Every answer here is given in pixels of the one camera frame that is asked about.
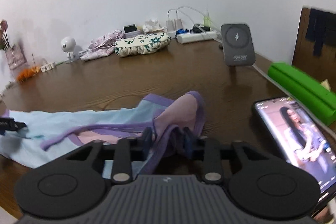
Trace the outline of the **white round robot toy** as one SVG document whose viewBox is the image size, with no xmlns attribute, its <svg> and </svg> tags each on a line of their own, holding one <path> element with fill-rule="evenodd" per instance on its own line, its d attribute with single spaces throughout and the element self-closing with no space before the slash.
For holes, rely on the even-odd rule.
<svg viewBox="0 0 336 224">
<path fill-rule="evenodd" d="M 61 40 L 60 44 L 62 51 L 67 54 L 66 64 L 79 59 L 79 56 L 75 53 L 76 41 L 74 38 L 67 36 Z"/>
</svg>

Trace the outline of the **grey wireless charger stand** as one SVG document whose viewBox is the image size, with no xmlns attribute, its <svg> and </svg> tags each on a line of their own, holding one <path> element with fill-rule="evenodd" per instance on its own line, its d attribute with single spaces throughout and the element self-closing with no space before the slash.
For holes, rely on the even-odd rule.
<svg viewBox="0 0 336 224">
<path fill-rule="evenodd" d="M 250 28 L 245 23 L 223 24 L 220 28 L 225 64 L 250 67 L 256 61 Z"/>
</svg>

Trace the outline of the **clear box of oranges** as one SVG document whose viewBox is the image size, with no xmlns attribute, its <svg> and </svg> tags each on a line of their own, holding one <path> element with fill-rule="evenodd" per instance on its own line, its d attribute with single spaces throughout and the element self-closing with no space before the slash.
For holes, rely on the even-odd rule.
<svg viewBox="0 0 336 224">
<path fill-rule="evenodd" d="M 38 63 L 32 61 L 30 63 L 24 63 L 17 68 L 15 73 L 15 79 L 18 83 L 23 83 L 41 72 L 41 67 Z"/>
</svg>

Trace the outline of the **green plastic object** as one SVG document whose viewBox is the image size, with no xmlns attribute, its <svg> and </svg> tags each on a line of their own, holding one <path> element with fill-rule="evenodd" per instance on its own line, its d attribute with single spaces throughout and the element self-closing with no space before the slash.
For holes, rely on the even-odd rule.
<svg viewBox="0 0 336 224">
<path fill-rule="evenodd" d="M 303 71 L 286 63 L 273 63 L 268 76 L 305 105 L 326 125 L 335 122 L 335 93 Z"/>
</svg>

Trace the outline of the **white charger adapters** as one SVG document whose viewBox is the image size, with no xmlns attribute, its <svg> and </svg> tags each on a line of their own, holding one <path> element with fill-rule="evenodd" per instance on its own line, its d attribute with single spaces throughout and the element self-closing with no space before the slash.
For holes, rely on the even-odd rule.
<svg viewBox="0 0 336 224">
<path fill-rule="evenodd" d="M 167 32 L 176 32 L 180 29 L 183 29 L 183 24 L 181 19 L 168 19 L 166 21 Z"/>
</svg>

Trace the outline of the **pink flower bouquet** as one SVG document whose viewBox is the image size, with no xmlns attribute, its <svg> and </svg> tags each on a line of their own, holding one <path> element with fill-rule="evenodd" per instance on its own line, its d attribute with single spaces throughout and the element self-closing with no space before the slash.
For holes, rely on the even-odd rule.
<svg viewBox="0 0 336 224">
<path fill-rule="evenodd" d="M 8 29 L 7 21 L 4 19 L 1 20 L 0 37 L 1 37 L 1 50 L 3 51 L 6 51 L 11 47 L 7 36 L 7 29 Z"/>
</svg>

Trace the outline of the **brown cardboard box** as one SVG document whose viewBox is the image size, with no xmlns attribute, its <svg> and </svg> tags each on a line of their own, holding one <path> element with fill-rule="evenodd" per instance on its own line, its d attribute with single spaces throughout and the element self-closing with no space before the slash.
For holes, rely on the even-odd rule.
<svg viewBox="0 0 336 224">
<path fill-rule="evenodd" d="M 302 8 L 291 64 L 335 89 L 335 13 Z"/>
</svg>

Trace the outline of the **pink knitted vase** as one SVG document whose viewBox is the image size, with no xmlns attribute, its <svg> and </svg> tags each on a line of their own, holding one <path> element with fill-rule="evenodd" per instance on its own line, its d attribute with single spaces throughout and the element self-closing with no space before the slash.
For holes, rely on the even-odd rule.
<svg viewBox="0 0 336 224">
<path fill-rule="evenodd" d="M 14 44 L 5 50 L 5 54 L 9 69 L 11 71 L 26 63 L 26 57 L 20 44 Z"/>
</svg>

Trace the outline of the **cream teal floral garment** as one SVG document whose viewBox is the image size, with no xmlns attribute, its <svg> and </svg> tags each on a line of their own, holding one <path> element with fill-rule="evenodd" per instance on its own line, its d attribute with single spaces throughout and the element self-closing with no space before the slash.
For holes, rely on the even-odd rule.
<svg viewBox="0 0 336 224">
<path fill-rule="evenodd" d="M 114 52 L 119 57 L 148 55 L 165 48 L 169 43 L 170 37 L 165 32 L 143 34 L 116 41 Z"/>
</svg>

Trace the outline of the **white small power strip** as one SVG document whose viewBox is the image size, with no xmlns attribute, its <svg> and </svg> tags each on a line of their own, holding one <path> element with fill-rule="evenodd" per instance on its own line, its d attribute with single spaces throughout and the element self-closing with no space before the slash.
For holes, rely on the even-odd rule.
<svg viewBox="0 0 336 224">
<path fill-rule="evenodd" d="M 41 66 L 41 72 L 42 73 L 48 72 L 48 71 L 54 69 L 55 67 L 56 67 L 56 63 L 55 62 L 53 62 L 53 63 L 47 63 L 47 64 Z"/>
</svg>

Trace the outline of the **black charger block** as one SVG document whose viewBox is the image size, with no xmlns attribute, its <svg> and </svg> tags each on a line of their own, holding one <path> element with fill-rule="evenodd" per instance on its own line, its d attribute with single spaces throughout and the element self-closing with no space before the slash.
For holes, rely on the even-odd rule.
<svg viewBox="0 0 336 224">
<path fill-rule="evenodd" d="M 130 25 L 124 26 L 123 29 L 124 29 L 124 32 L 127 34 L 130 32 L 135 32 L 137 30 L 137 26 L 135 24 L 130 24 Z"/>
</svg>

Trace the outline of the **small green bottle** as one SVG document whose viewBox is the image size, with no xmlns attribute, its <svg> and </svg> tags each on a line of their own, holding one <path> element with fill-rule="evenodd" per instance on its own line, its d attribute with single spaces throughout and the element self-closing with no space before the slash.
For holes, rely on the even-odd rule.
<svg viewBox="0 0 336 224">
<path fill-rule="evenodd" d="M 203 25 L 205 27 L 211 27 L 211 18 L 209 12 L 206 12 L 203 17 Z"/>
</svg>

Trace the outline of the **pink floral folded garment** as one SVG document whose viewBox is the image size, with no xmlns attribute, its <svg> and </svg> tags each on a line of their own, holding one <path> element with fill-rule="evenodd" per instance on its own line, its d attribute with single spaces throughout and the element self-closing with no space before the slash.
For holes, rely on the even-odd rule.
<svg viewBox="0 0 336 224">
<path fill-rule="evenodd" d="M 114 52 L 115 42 L 123 39 L 123 37 L 124 32 L 122 30 L 114 30 L 99 38 L 92 39 L 88 51 L 80 57 L 80 60 L 91 61 L 109 56 Z"/>
</svg>

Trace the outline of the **pink blue garment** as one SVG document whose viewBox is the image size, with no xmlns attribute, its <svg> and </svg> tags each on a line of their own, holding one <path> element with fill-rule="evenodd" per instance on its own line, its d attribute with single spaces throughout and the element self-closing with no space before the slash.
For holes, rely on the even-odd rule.
<svg viewBox="0 0 336 224">
<path fill-rule="evenodd" d="M 5 118 L 23 122 L 17 132 L 1 131 L 1 155 L 29 168 L 40 167 L 91 141 L 116 144 L 153 130 L 154 145 L 145 161 L 132 163 L 134 175 L 151 174 L 164 156 L 182 151 L 183 129 L 198 138 L 205 125 L 202 96 L 190 91 L 176 100 L 145 96 L 132 109 L 47 113 L 6 110 Z"/>
</svg>

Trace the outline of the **white tin box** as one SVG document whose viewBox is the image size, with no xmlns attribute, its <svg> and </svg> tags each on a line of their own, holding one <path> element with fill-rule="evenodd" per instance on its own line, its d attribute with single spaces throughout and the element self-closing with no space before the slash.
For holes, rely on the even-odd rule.
<svg viewBox="0 0 336 224">
<path fill-rule="evenodd" d="M 136 31 L 132 31 L 132 32 L 127 32 L 125 33 L 125 38 L 128 39 L 128 38 L 134 38 L 138 35 L 141 35 L 143 34 L 143 31 L 142 30 L 136 30 Z"/>
</svg>

